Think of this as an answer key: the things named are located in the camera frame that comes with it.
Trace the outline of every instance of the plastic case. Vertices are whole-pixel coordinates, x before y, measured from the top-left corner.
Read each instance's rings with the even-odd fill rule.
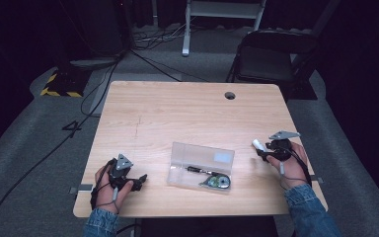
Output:
[[[231,175],[234,156],[235,151],[232,150],[174,142],[168,184],[182,188],[229,192],[232,187]],[[213,175],[191,172],[188,167],[213,172]],[[226,180],[226,176],[229,178],[228,188],[213,188],[206,182],[212,181],[209,179],[211,177],[224,177],[220,179]]]

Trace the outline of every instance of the hand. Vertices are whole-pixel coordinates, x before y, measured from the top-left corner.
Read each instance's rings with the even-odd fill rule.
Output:
[[[127,182],[125,186],[118,192],[116,200],[113,201],[114,189],[110,185],[109,173],[108,173],[108,171],[110,170],[110,167],[111,165],[108,166],[107,171],[104,173],[103,177],[101,178],[101,183],[99,185],[100,190],[98,191],[96,207],[118,214],[119,209],[122,206],[122,202],[125,200],[125,197],[130,193],[131,189],[133,188],[133,182],[132,181]],[[100,175],[103,172],[103,170],[104,170],[104,167],[102,167],[95,174],[95,183],[100,178]]]
[[[303,160],[304,164],[307,165],[307,155],[304,151],[304,147],[291,142],[292,149],[298,154],[301,160]],[[280,161],[275,159],[272,156],[266,157],[267,161],[275,167],[278,172],[280,167]],[[288,160],[284,161],[284,175],[282,176],[282,181],[288,186],[288,188],[294,188],[296,186],[307,184],[306,176],[304,175],[303,169],[301,169],[297,160],[294,157],[290,157]]]

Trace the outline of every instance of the black chair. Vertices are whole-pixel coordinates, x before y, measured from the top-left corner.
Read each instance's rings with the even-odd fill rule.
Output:
[[[318,49],[317,40],[311,35],[274,30],[251,32],[238,46],[226,82],[238,79],[275,84],[285,102],[316,100],[309,78],[318,63]]]

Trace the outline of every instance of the cable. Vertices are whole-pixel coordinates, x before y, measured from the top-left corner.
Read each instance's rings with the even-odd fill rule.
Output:
[[[81,103],[81,113],[82,115],[85,115],[85,116],[90,116],[92,118],[100,118],[99,116],[93,116],[92,114],[87,114],[84,112],[83,110],[83,106],[85,104],[85,101],[89,98],[89,96],[92,95],[92,93],[94,93],[101,85],[104,84],[104,82],[106,81],[106,77],[107,77],[107,73],[111,70],[111,68],[109,67],[109,69],[106,71],[106,73],[104,73],[104,79],[100,82],[100,84],[98,84],[94,89],[92,89],[92,91],[84,98],[84,100],[82,101]]]
[[[171,76],[170,74],[166,73],[165,71],[163,71],[163,70],[160,69],[159,67],[153,65],[153,63],[149,62],[148,60],[146,60],[144,57],[140,56],[139,54],[137,54],[137,53],[134,52],[133,50],[130,50],[130,52],[131,52],[132,54],[134,54],[135,56],[141,58],[143,61],[147,62],[149,65],[151,65],[152,67],[156,68],[157,70],[159,70],[159,71],[162,72],[163,74],[167,75],[168,77],[170,77],[170,78],[172,78],[172,79],[174,79],[174,80],[176,80],[176,81],[178,81],[178,82],[183,82],[182,80],[177,79],[177,78]]]
[[[140,41],[140,42],[148,41],[148,42],[147,42],[146,46],[136,46],[133,49],[135,49],[135,50],[153,49],[153,48],[157,47],[158,45],[160,45],[163,42],[169,42],[169,41],[173,41],[173,40],[175,40],[177,38],[181,38],[181,37],[184,36],[184,35],[182,35],[182,33],[185,30],[185,25],[186,24],[183,24],[180,27],[176,28],[175,30],[172,30],[172,33],[168,34],[168,35],[165,33],[165,30],[164,30],[164,33],[161,34],[160,36],[156,36],[159,33],[159,31],[157,31],[151,37],[146,37],[146,38],[143,38],[143,39],[134,39],[134,41]]]
[[[98,189],[98,192],[103,188],[103,187],[105,187],[105,186],[107,186],[107,185],[109,185],[110,183],[106,183],[106,184],[104,184],[104,185],[102,185],[99,189]]]
[[[169,68],[169,69],[171,69],[171,70],[174,70],[174,71],[177,71],[177,72],[181,72],[181,73],[183,73],[183,74],[186,74],[187,76],[190,76],[190,77],[193,77],[193,78],[196,78],[196,79],[202,80],[202,81],[204,81],[204,82],[209,82],[209,81],[207,81],[207,80],[205,80],[205,79],[203,79],[203,78],[201,78],[201,77],[197,77],[197,76],[194,76],[194,75],[188,74],[188,73],[186,73],[186,72],[184,72],[184,71],[181,71],[181,70],[178,70],[178,69],[176,69],[176,68],[170,67],[170,66],[168,66],[168,65],[165,65],[165,64],[163,64],[163,63],[161,63],[161,62],[158,62],[158,61],[155,61],[155,60],[153,60],[153,59],[150,59],[150,58],[147,58],[147,57],[143,57],[143,58],[146,59],[146,60],[150,60],[150,61],[152,61],[152,62],[154,62],[154,63],[157,63],[157,64],[159,64],[159,65],[162,65],[162,66],[164,66],[164,67],[167,67],[167,68]]]
[[[114,72],[114,69],[116,68],[116,66],[118,65],[119,61],[116,62],[115,66],[113,67],[113,70],[111,71],[111,74],[110,74],[110,77],[109,77],[109,81],[111,80],[112,76],[113,76],[113,72]],[[98,105],[100,104],[100,102],[103,100],[103,98],[101,98],[97,105],[92,109],[92,111],[90,112],[90,115],[95,111],[95,109],[98,107]],[[38,165],[40,165],[43,161],[45,161],[50,155],[52,155],[58,148],[60,148],[60,146],[62,146],[64,144],[64,142],[66,142],[84,123],[86,120],[88,120],[88,118],[90,118],[91,116],[90,115],[87,115],[80,123],[78,126],[74,127],[72,129],[72,131],[61,141],[59,142],[49,153],[47,153],[44,157],[42,157],[37,163],[34,164],[34,166],[28,170],[8,191],[7,193],[0,199],[0,206],[2,205],[2,203],[4,202],[4,200],[6,199],[6,197],[11,193],[11,191],[29,174],[31,173]]]
[[[281,177],[284,177],[284,178],[287,179],[287,180],[292,180],[292,181],[303,181],[303,182],[305,182],[305,183],[308,183],[306,180],[303,180],[303,179],[289,178],[289,177],[287,177],[287,176],[285,176],[285,175],[281,175]],[[284,187],[284,186],[282,185],[282,179],[279,180],[279,185],[280,185],[283,189],[287,190],[287,188]]]
[[[286,152],[290,153],[292,157],[294,157],[297,160],[297,163],[300,165],[301,169],[303,170],[304,176],[306,177],[307,184],[309,184],[310,187],[312,187],[312,178],[310,176],[309,170],[307,168],[307,165],[304,163],[302,159],[300,159],[300,156],[292,149],[286,149],[284,147],[278,146],[278,148],[285,150]]]
[[[109,165],[112,165],[112,164],[113,164],[113,162],[114,162],[114,161],[111,160],[111,161],[107,162],[106,166],[104,166],[104,169],[103,169],[103,171],[101,172],[100,177],[98,178],[97,183],[95,184],[95,190],[96,190],[97,192],[99,192],[100,189],[102,189],[103,187],[105,187],[106,185],[109,184],[109,183],[107,183],[107,184],[104,184],[102,187],[100,187],[100,183],[101,183],[101,180],[103,179],[104,173],[106,172],[106,170],[107,170],[107,168],[109,167]]]
[[[90,64],[90,65],[81,65],[79,63],[77,63],[78,61],[71,61],[70,63],[81,69],[81,70],[84,70],[84,71],[95,71],[95,70],[100,70],[100,69],[104,69],[104,68],[107,68],[107,67],[111,67],[113,66],[117,61],[117,58],[115,58],[113,61],[110,61],[110,62],[103,62],[103,63],[96,63],[96,64]]]

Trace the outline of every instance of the wooden table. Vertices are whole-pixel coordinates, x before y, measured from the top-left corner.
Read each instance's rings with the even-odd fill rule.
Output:
[[[226,92],[235,99],[226,99]],[[278,173],[252,146],[255,138],[265,143],[280,130],[296,128],[274,85],[112,82],[82,184],[95,184],[98,169],[121,153],[134,163],[128,178],[148,175],[142,190],[127,197],[121,216],[285,214]],[[223,195],[169,186],[174,141],[234,150],[231,191]],[[309,171],[314,174],[310,164]],[[313,189],[327,207],[317,182]],[[89,216],[90,197],[78,194],[77,217]]]

